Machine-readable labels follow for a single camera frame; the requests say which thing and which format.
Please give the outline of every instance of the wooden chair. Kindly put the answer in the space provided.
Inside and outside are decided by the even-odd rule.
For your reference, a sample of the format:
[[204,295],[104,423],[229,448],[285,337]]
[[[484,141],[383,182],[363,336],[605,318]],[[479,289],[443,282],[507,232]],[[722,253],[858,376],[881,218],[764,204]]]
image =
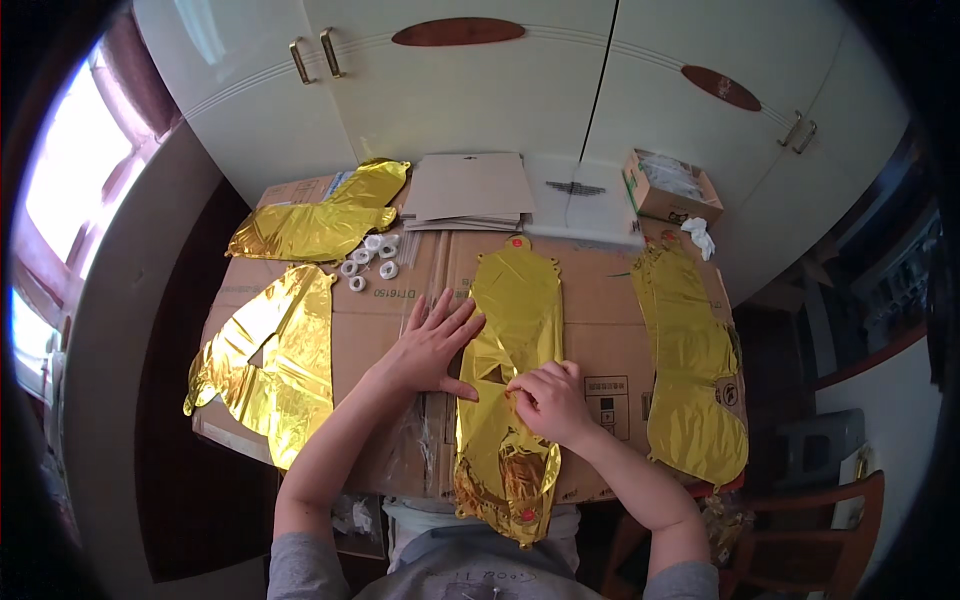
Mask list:
[[874,551],[883,511],[883,471],[836,488],[801,495],[745,500],[755,513],[816,509],[863,496],[863,515],[851,530],[744,531],[733,552],[733,567],[723,573],[731,585],[751,584],[778,591],[825,591],[830,600],[853,597]]

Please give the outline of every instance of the hand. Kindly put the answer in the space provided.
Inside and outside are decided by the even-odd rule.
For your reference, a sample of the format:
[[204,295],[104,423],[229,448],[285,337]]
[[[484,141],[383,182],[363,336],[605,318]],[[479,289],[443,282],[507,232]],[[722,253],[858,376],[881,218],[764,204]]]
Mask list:
[[507,384],[516,412],[537,435],[576,451],[577,443],[599,428],[587,410],[580,388],[580,366],[548,361]]
[[447,375],[446,370],[453,355],[476,337],[487,318],[480,314],[469,319],[476,307],[473,298],[447,317],[452,298],[453,290],[446,288],[424,318],[426,297],[420,296],[407,330],[368,373],[398,395],[448,392],[475,401],[477,391],[473,386]]

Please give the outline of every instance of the deflated foil balloon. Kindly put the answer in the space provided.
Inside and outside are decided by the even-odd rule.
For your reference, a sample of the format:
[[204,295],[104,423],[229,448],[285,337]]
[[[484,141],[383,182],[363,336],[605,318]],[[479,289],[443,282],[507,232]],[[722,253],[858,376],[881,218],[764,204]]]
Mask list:
[[739,361],[713,317],[696,264],[672,233],[649,244],[631,273],[656,367],[649,458],[709,481],[731,482],[747,463],[743,422],[715,400],[714,383]]
[[[274,465],[289,468],[333,411],[330,286],[320,267],[288,269],[247,302],[190,365],[183,413],[220,395],[235,419],[267,437]],[[251,364],[259,349],[262,366]]]
[[409,162],[372,158],[319,204],[260,206],[236,230],[227,256],[298,262],[339,262],[371,229],[386,229],[386,207],[406,182]]
[[487,324],[460,369],[479,402],[457,401],[457,516],[478,516],[526,548],[546,536],[560,448],[530,431],[504,390],[520,373],[563,360],[560,269],[522,236],[479,259],[470,295]]

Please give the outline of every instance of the stack of cardboard sheets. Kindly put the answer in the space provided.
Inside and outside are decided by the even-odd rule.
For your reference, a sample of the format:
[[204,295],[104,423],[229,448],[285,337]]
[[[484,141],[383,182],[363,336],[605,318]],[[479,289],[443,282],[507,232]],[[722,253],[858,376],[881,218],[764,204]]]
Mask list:
[[523,215],[533,211],[519,154],[427,155],[400,219],[408,231],[520,231]]

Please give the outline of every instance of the plastic bag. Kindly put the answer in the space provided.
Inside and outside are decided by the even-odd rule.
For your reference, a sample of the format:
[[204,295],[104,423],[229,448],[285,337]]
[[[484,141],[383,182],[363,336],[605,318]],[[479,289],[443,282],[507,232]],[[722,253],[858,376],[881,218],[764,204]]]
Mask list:
[[712,483],[747,462],[743,422],[714,399],[714,383],[739,369],[727,325],[714,319],[696,265],[673,233],[647,245],[632,271],[657,372],[647,421],[649,458]]
[[363,163],[319,204],[267,204],[233,233],[227,256],[338,263],[368,231],[396,217],[387,204],[407,181],[409,162],[374,158]]
[[[301,265],[241,306],[190,365],[183,413],[219,395],[230,414],[267,437],[270,456],[290,468],[333,412],[330,323],[337,280]],[[263,349],[263,366],[251,359]]]
[[648,155],[640,159],[640,165],[653,187],[697,202],[704,201],[700,183],[693,177],[690,169],[676,158]]

